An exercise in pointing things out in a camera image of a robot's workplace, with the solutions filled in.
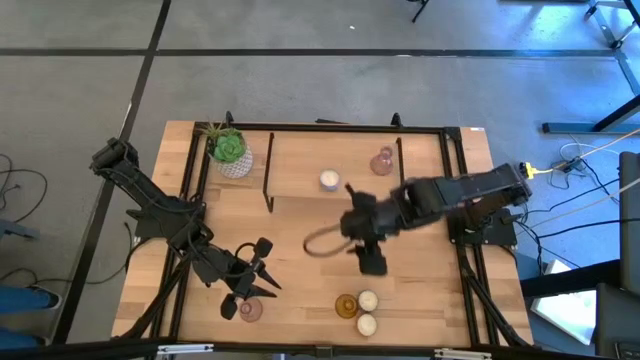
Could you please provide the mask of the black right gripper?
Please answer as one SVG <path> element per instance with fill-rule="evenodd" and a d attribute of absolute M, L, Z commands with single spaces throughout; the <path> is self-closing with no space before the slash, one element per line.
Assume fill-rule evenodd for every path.
<path fill-rule="evenodd" d="M 356 191 L 350 183 L 345 189 L 351 197 L 353 209 L 340 218 L 341 234 L 352 240 L 382 240 L 397 236 L 400 232 L 400 216 L 397 204 L 391 198 L 378 201 L 370 193 Z M 377 241 L 357 246 L 359 270 L 364 275 L 385 276 L 388 272 L 386 258 Z"/>

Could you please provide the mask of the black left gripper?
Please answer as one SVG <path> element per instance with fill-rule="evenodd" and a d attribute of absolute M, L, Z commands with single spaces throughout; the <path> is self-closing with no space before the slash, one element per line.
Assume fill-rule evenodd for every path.
<path fill-rule="evenodd" d="M 253 247 L 254 255 L 251 262 L 235 260 L 224 272 L 224 282 L 232 291 L 225 296 L 221 304 L 221 316 L 224 319 L 231 320 L 236 314 L 240 315 L 238 308 L 248 298 L 277 297 L 275 293 L 254 285 L 257 275 L 277 289 L 281 288 L 280 284 L 267 272 L 264 262 L 264 258 L 270 254 L 272 248 L 273 243 L 261 237 Z"/>

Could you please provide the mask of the pink glass candlestick holder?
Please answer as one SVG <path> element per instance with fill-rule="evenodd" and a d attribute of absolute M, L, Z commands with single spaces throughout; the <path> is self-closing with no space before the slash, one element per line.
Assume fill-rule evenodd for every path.
<path fill-rule="evenodd" d="M 393 171 L 393 150 L 389 146 L 384 146 L 379 153 L 371 158 L 370 168 L 375 175 L 386 176 Z"/>
<path fill-rule="evenodd" d="M 263 306 L 257 297 L 251 297 L 243 301 L 238 308 L 240 317 L 247 323 L 258 321 L 263 314 Z"/>

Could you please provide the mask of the amber glass candlestick holder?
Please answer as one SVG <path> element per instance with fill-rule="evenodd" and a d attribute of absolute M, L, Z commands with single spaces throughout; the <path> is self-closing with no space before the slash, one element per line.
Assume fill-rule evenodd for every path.
<path fill-rule="evenodd" d="M 343 319 L 351 319 L 358 313 L 358 300 L 353 295 L 341 294 L 336 298 L 334 309 L 339 317 Z"/>

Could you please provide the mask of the orange patterned candle tin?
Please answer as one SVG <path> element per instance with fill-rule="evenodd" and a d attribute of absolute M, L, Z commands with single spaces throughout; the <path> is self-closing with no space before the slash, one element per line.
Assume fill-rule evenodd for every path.
<path fill-rule="evenodd" d="M 373 336 L 378 328 L 377 320 L 369 313 L 362 314 L 356 322 L 358 332 L 364 337 Z"/>

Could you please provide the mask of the wooden shelf with black legs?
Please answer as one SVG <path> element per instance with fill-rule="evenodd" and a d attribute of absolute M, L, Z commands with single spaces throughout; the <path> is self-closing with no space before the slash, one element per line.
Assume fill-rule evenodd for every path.
<path fill-rule="evenodd" d="M 346 183 L 356 191 L 385 198 L 401 182 L 397 139 L 396 135 L 382 133 L 276 133 L 266 188 L 271 212 L 287 206 L 348 209 L 351 198 L 344 188 Z M 384 146 L 393 150 L 393 171 L 378 176 L 372 172 L 370 160 Z M 340 175 L 340 185 L 334 192 L 324 191 L 320 186 L 319 175 L 325 169 L 336 170 Z"/>

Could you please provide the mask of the succulent in triangle patterned pot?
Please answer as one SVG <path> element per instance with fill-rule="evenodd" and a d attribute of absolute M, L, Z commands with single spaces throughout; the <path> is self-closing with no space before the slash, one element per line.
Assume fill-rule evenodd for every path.
<path fill-rule="evenodd" d="M 230 122 L 208 123 L 201 133 L 208 140 L 206 152 L 222 176 L 239 179 L 250 173 L 253 153 L 240 130 Z"/>

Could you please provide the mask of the yellow power connector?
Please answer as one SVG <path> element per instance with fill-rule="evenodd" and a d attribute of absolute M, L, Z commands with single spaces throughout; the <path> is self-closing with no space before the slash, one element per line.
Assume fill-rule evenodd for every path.
<path fill-rule="evenodd" d="M 521 162 L 519 164 L 519 171 L 527 179 L 533 179 L 537 175 L 543 175 L 553 172 L 553 169 L 537 169 L 530 162 Z"/>

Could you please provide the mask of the white lit panel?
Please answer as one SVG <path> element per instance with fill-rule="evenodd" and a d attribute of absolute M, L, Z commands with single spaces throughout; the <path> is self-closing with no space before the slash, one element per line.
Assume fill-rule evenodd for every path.
<path fill-rule="evenodd" d="M 583 345 L 590 345 L 596 328 L 596 290 L 534 296 L 530 309 Z"/>

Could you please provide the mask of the person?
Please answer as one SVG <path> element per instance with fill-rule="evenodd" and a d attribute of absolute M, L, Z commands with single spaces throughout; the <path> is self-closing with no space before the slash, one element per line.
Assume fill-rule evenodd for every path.
<path fill-rule="evenodd" d="M 63 297 L 37 284 L 27 287 L 0 285 L 0 315 L 36 310 L 55 310 Z M 23 334 L 0 327 L 0 350 L 46 346 L 51 340 L 44 336 Z"/>

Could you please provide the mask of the blue steel stand base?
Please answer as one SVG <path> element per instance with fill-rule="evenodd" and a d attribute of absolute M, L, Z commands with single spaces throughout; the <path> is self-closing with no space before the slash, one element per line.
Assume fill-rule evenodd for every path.
<path fill-rule="evenodd" d="M 626 134 L 640 129 L 640 95 L 596 123 L 547 122 L 545 134 Z"/>

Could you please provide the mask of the grey box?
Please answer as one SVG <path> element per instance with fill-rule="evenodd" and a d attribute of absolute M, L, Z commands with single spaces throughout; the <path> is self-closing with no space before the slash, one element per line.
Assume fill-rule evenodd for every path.
<path fill-rule="evenodd" d="M 640 360 L 640 296 L 597 285 L 595 352 L 613 360 Z"/>

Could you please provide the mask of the silver metal bracket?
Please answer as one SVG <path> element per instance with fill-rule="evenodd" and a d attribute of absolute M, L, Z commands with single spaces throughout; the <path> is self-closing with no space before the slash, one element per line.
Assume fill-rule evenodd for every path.
<path fill-rule="evenodd" d="M 171 344 L 159 345 L 157 355 L 169 356 L 180 354 L 207 353 L 213 352 L 213 344 Z"/>
<path fill-rule="evenodd" d="M 491 353 L 452 348 L 435 349 L 433 358 L 439 360 L 493 360 Z"/>

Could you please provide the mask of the black aluminium rig frame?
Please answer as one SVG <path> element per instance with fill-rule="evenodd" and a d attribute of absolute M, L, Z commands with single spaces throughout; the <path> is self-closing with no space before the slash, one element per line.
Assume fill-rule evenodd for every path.
<path fill-rule="evenodd" d="M 325 219 L 333 207 L 280 207 L 271 212 L 266 196 L 271 146 L 281 132 L 382 133 L 398 137 L 398 170 L 402 178 L 421 170 L 447 173 L 461 165 L 473 140 L 474 165 L 489 164 L 483 133 L 472 128 L 364 126 L 347 124 L 244 123 L 241 130 L 258 145 L 258 166 L 254 182 L 223 183 L 213 177 L 201 133 L 200 122 L 170 121 L 154 166 L 153 181 L 162 190 L 182 198 L 201 197 L 207 204 L 206 220 L 214 242 L 237 246 L 249 235 L 263 235 L 275 248 L 268 271 L 282 285 L 283 292 L 267 300 L 267 313 L 257 323 L 224 320 L 219 311 L 222 286 L 205 287 L 189 280 L 185 290 L 172 298 L 176 311 L 168 322 L 178 330 L 164 337 L 123 336 L 91 343 L 51 345 L 31 350 L 0 353 L 0 360 L 128 360 L 157 355 L 159 345 L 213 344 L 209 353 L 285 353 L 318 357 L 416 356 L 433 357 L 434 350 L 452 348 L 486 352 L 493 360 L 613 360 L 545 351 L 536 347 L 472 344 L 466 327 L 450 326 L 436 318 L 414 321 L 403 306 L 402 293 L 384 303 L 383 328 L 373 338 L 359 336 L 353 326 L 333 309 L 342 292 L 366 284 L 356 277 L 343 258 L 321 264 L 303 256 L 301 234 L 305 228 Z"/>

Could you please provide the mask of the grey steel stand frame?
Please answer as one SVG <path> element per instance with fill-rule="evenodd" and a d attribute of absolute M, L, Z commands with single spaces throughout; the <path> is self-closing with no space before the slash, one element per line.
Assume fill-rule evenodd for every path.
<path fill-rule="evenodd" d="M 587 0 L 587 4 L 589 5 L 589 8 L 585 12 L 585 19 L 588 20 L 591 17 L 595 18 L 595 21 L 606 39 L 607 46 L 613 51 L 614 58 L 617 60 L 631 91 L 634 95 L 640 95 L 640 82 L 637 80 L 633 70 L 631 69 L 628 57 L 622 51 L 622 46 L 631 32 L 636 28 L 640 29 L 640 13 L 637 10 L 637 6 L 640 5 L 640 0 Z M 603 7 L 622 9 L 632 16 L 633 20 L 631 24 L 620 36 L 614 34 L 613 30 L 605 20 L 601 11 L 601 8 Z"/>

